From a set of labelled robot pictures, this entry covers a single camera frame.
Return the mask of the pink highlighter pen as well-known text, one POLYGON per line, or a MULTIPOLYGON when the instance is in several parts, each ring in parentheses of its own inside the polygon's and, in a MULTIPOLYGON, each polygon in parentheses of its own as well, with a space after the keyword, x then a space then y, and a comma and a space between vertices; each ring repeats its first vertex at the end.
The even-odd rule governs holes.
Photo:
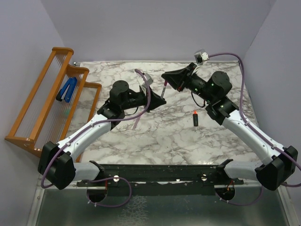
POLYGON ((138 125, 138 122, 139 122, 140 118, 141 118, 140 116, 136 118, 135 123, 134 123, 132 129, 136 129, 136 127, 137 127, 137 125, 138 125))

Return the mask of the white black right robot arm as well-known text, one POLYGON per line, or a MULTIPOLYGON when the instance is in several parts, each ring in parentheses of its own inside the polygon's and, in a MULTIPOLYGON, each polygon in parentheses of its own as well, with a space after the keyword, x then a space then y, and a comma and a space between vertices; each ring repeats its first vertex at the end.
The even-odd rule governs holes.
POLYGON ((237 135, 260 159, 259 162, 225 161, 216 172, 217 181, 227 184, 233 178, 255 180, 275 191, 294 173, 297 150, 293 146, 284 147, 247 120, 227 97, 232 89, 227 73, 216 71, 205 81, 194 72, 196 67, 190 63, 183 69, 165 72, 161 77, 173 89, 179 92, 189 89, 205 100, 209 117, 237 135))

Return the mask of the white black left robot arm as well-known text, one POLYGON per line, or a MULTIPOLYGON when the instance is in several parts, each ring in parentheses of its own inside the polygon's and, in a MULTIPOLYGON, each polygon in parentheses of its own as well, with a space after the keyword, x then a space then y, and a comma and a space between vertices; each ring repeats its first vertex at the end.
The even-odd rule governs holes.
POLYGON ((47 187, 45 180, 60 190, 80 180, 89 181, 94 186, 100 185, 104 179, 103 168, 94 161, 75 163, 77 157, 100 136, 124 121, 125 110, 144 106, 146 111, 150 111, 164 104, 166 100, 149 86, 135 92, 126 81, 115 82, 109 99, 89 122, 56 144, 49 141, 43 146, 38 165, 38 172, 42 175, 41 187, 47 187))

